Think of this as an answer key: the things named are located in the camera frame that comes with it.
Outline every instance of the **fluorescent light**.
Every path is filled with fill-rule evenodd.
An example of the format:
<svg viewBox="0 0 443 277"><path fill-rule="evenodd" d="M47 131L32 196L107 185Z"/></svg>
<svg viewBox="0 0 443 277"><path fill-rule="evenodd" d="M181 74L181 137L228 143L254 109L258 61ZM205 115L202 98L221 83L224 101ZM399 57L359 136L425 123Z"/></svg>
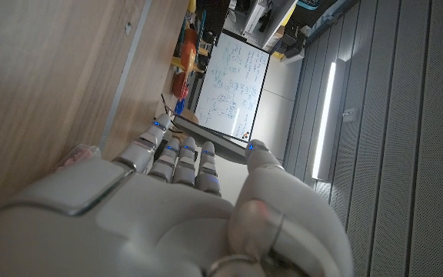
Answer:
<svg viewBox="0 0 443 277"><path fill-rule="evenodd" d="M329 71L328 87L326 88L326 96L324 98L324 108L322 109L321 128L319 129L319 137L317 141L317 149L315 151L314 168L312 170L312 178L318 179L319 167L321 166L322 148L324 146L324 136L326 133L326 125L328 124L329 105L331 104L332 86L335 82L336 63L331 63Z"/></svg>

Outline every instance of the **desk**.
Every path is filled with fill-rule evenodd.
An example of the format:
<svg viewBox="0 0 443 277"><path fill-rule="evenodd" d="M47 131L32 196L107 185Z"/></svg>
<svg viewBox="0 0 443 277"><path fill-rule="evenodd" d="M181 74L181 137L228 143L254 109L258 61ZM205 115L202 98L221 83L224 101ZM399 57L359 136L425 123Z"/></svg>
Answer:
<svg viewBox="0 0 443 277"><path fill-rule="evenodd" d="M147 128L187 5L188 0L0 0L0 203L48 174L76 144L99 144L146 7L102 155L113 157Z"/></svg>

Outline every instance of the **orange object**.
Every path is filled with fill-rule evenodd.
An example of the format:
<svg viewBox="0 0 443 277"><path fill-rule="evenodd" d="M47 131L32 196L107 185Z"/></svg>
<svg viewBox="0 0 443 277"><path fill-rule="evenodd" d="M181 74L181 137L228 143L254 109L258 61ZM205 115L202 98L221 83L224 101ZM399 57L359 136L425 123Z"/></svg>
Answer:
<svg viewBox="0 0 443 277"><path fill-rule="evenodd" d="M196 43L198 42L198 33L187 28L184 32L184 41L181 45L181 58L173 57L171 64L179 67L184 72L191 73L193 71L204 72L195 64L196 61ZM185 81L188 80L188 75L185 75Z"/></svg>
<svg viewBox="0 0 443 277"><path fill-rule="evenodd" d="M186 98L189 93L185 76L185 72L178 73L174 75L174 81L172 82L172 94L179 100Z"/></svg>

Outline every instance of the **equipment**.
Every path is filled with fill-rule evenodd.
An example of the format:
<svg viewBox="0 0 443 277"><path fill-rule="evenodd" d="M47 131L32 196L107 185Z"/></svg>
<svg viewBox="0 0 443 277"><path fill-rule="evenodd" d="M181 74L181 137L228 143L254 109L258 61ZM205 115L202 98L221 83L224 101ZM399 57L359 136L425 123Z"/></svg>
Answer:
<svg viewBox="0 0 443 277"><path fill-rule="evenodd" d="M0 275L352 276L336 214L260 141L235 207L218 197L213 144L195 180L192 138L142 174L169 125L163 115L112 162L77 162L1 208Z"/></svg>

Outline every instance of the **metal strip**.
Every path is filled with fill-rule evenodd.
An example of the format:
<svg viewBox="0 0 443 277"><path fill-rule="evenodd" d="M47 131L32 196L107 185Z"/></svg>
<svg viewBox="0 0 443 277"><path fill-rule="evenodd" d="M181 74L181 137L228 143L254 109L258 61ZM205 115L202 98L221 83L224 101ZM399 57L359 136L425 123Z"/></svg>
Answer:
<svg viewBox="0 0 443 277"><path fill-rule="evenodd" d="M102 133L102 138L100 139L100 143L98 147L103 151L105 148L105 143L107 142L108 135L112 129L112 123L114 123L115 113L117 112L117 107L119 106L119 102L121 101L122 91L124 90L124 86L126 83L126 79L129 75L129 69L131 68L132 60L135 57L136 49L138 48L139 39L142 36L143 27L145 27L146 17L148 16L148 11L150 9L150 5L152 4L152 0L146 0L145 5L143 6L142 15L138 21L138 27L136 28L135 36L132 39L131 48L129 48L128 57L126 58L126 63L124 64L124 68L122 69L121 78L119 79L119 84L117 89L115 90L114 99L112 100L111 109L108 112L107 121L105 122L104 132Z"/></svg>

